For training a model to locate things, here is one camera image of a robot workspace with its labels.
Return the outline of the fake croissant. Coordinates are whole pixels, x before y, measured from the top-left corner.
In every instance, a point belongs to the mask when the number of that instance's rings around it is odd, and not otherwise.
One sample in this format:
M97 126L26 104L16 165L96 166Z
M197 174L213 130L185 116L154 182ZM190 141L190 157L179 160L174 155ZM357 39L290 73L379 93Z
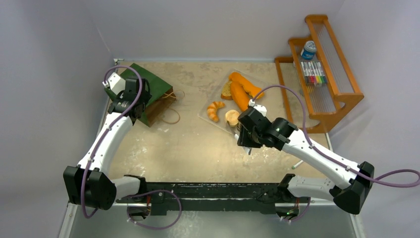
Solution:
M225 107L225 103L222 101L213 101L210 105L207 107L207 116L210 120L213 122L219 122L218 117L218 110Z

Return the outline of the green paper bag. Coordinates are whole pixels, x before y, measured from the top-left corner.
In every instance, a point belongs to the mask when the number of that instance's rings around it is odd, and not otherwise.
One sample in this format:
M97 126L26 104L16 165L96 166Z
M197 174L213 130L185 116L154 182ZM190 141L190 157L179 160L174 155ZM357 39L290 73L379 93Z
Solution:
M135 102L139 99L142 90L142 78L145 78L150 84L152 98L149 100L145 111L141 115L141 118L131 121L133 123L135 123L136 121L140 121L144 125L151 127L158 120L162 120L163 113L169 109L169 107L173 102L175 102L175 100L179 99L179 97L175 95L173 86L136 63L133 63L129 66L121 65L120 67L124 69L123 72L119 74L121 78L125 80L127 78L135 77L138 78L140 82L139 93L137 97L135 98L134 102L124 111L124 113L130 111L131 108L134 106ZM113 72L116 73L116 69L117 66L109 69L105 73L105 78L103 79L103 81Z

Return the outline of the round fake bread roll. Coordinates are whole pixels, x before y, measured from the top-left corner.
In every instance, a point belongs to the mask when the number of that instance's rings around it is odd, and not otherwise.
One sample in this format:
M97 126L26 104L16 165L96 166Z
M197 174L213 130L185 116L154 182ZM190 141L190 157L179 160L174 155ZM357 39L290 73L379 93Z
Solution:
M225 113L225 120L230 127L236 127L239 123L240 113L237 110L229 110Z

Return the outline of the metal tongs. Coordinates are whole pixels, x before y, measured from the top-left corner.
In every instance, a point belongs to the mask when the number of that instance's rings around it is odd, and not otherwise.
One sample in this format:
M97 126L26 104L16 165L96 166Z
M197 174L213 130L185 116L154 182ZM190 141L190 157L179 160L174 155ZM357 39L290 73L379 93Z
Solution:
M236 142L238 143L239 142L239 135L240 135L239 134L239 131L236 128L232 128L232 133L234 135L234 138L236 139ZM251 151L252 151L251 148L245 147L245 146L241 146L241 148L245 151L245 153L247 155L250 155L251 154Z

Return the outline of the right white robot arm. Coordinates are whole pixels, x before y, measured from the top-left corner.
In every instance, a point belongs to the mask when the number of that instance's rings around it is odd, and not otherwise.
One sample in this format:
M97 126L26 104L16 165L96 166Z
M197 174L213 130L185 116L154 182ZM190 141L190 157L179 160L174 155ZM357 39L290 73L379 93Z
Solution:
M275 148L306 162L326 176L305 178L287 174L278 185L285 202L298 197L329 200L350 214L358 215L369 194L374 166L347 160L305 137L302 130L284 118L270 122L261 112L249 107L239 117L238 145L249 148Z

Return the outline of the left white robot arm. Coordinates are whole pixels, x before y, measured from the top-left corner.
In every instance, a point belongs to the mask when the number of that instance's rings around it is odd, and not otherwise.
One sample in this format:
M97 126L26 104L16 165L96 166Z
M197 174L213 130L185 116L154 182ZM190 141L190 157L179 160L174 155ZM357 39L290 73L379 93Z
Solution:
M108 210L116 200L126 196L136 203L146 200L144 177L125 175L110 179L108 172L123 138L141 117L151 97L147 79L125 80L125 87L109 105L105 124L88 153L77 166L68 166L63 172L70 203Z

